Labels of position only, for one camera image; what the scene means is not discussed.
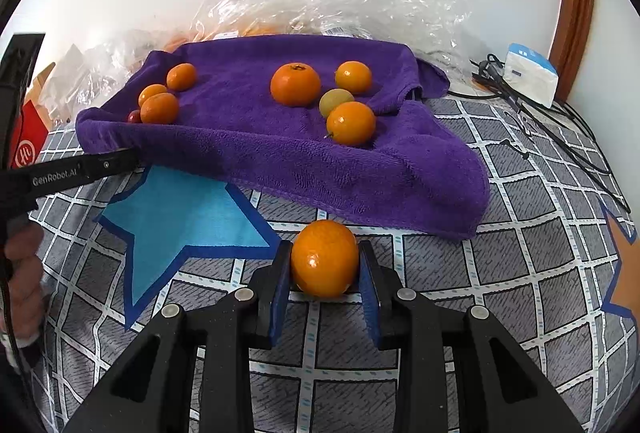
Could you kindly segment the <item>left hand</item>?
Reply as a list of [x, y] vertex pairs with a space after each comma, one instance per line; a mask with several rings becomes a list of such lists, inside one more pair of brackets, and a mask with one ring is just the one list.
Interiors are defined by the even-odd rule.
[[12, 263], [13, 276], [9, 281], [11, 318], [14, 335], [28, 340], [38, 331], [43, 317], [43, 292], [40, 285], [43, 268], [37, 251], [43, 230], [29, 222], [9, 237], [4, 255]]

